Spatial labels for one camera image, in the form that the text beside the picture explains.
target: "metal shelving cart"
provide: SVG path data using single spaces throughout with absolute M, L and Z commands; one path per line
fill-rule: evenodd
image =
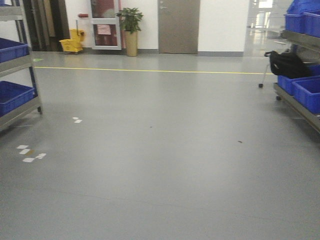
M 28 44 L 29 55 L 0 63 L 0 78 L 23 69 L 29 69 L 30 79 L 34 88 L 34 95 L 32 100 L 27 101 L 9 113 L 0 116 L 0 131 L 36 109 L 40 114 L 42 114 L 42 104 L 34 71 L 33 59 L 31 56 L 31 41 L 28 32 L 24 4 L 22 0 L 12 0 L 11 2 L 12 6 L 0 6 L 0 21 L 16 22 L 20 42 Z
M 320 52 L 320 38 L 284 30 L 282 32 L 284 38 L 294 45 L 304 47 L 316 52 Z M 320 114 L 313 114 L 303 105 L 301 105 L 293 96 L 289 95 L 275 82 L 273 88 L 277 94 L 277 100 L 284 100 L 290 107 L 296 110 L 304 119 L 320 133 Z

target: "paper notice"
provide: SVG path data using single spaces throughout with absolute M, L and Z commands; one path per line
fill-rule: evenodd
M 108 24 L 98 24 L 98 34 L 99 35 L 111 35 L 111 28 Z

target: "blue plastic bin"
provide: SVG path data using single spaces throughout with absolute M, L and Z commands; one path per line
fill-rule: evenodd
M 5 4 L 5 0 L 0 0 L 0 7 L 12 7 L 12 6 Z
M 0 38 L 0 63 L 29 54 L 28 44 Z
M 287 76 L 277 76 L 279 87 L 283 88 L 289 95 L 295 95 L 295 88 L 293 82 L 301 80 L 309 80 L 314 78 L 320 78 L 320 65 L 312 65 L 308 67 L 311 70 L 312 76 L 299 77 L 299 78 L 288 78 Z
M 291 32 L 305 33 L 305 15 L 285 14 L 285 29 Z
M 33 97 L 33 87 L 0 81 L 0 116 L 32 100 Z
M 310 80 L 295 81 L 294 98 L 311 113 L 320 113 L 320 77 Z
M 315 10 L 320 10 L 319 0 L 294 0 L 286 12 L 288 14 L 302 14 Z
M 320 38 L 320 10 L 304 12 L 304 33 Z

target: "black backpack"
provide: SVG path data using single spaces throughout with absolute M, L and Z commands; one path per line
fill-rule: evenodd
M 276 51 L 269 51 L 264 56 L 269 57 L 270 69 L 274 75 L 282 75 L 290 79 L 312 76 L 310 69 L 293 52 L 279 54 Z

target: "mop handle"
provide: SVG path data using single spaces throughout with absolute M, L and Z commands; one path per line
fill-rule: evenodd
M 75 20 L 75 25 L 76 25 L 76 34 L 79 36 L 78 20 Z

